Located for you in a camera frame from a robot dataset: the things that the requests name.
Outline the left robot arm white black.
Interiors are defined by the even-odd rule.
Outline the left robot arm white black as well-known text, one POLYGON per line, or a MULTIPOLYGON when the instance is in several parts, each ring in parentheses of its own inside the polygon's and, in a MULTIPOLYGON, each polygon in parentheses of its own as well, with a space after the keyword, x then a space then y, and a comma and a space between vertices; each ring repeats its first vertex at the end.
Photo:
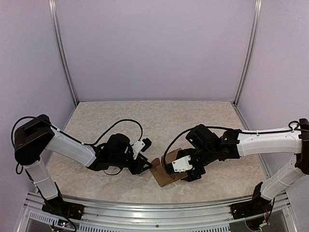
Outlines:
POLYGON ((41 161, 43 151, 56 152, 96 172, 117 167, 120 170, 127 168, 132 175, 136 175, 152 167, 143 155, 152 144, 148 138, 139 138, 131 143, 127 136, 116 133, 105 143, 96 140, 87 144, 60 130, 45 114, 27 116, 26 119, 27 123, 20 127, 14 124, 11 130, 14 158, 33 181, 45 206, 57 215, 70 210, 72 204, 63 200, 58 186, 41 161))

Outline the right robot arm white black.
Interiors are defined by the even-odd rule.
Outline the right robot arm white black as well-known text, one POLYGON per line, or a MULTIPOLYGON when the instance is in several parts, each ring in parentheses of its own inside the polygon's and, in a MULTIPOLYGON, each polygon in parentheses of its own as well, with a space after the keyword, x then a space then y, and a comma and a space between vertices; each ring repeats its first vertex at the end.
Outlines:
POLYGON ((234 217, 256 215, 270 209, 271 201, 296 180, 309 173, 309 121, 301 118, 288 128, 249 131, 225 129, 221 137, 202 124, 194 127, 186 139, 193 148, 183 150, 186 181, 200 179, 205 167, 214 161, 240 159, 255 154, 292 153, 290 161, 276 174, 254 189, 252 199, 231 206, 234 217))

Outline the brown cardboard paper box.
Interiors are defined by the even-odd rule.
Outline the brown cardboard paper box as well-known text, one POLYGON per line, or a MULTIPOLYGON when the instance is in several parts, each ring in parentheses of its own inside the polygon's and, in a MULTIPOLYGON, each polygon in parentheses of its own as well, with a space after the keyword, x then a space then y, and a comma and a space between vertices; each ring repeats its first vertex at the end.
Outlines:
MULTIPOLYGON (((173 163, 175 160, 178 159, 177 155, 179 151, 182 151, 182 149, 178 148, 166 154, 167 164, 173 163)), ((160 187, 167 186, 168 184, 171 184, 178 180, 184 180, 188 176, 186 170, 181 173, 166 173, 165 165, 163 164, 163 158, 163 156, 161 158, 155 158, 151 162, 152 167, 150 168, 152 175, 154 176, 160 187)))

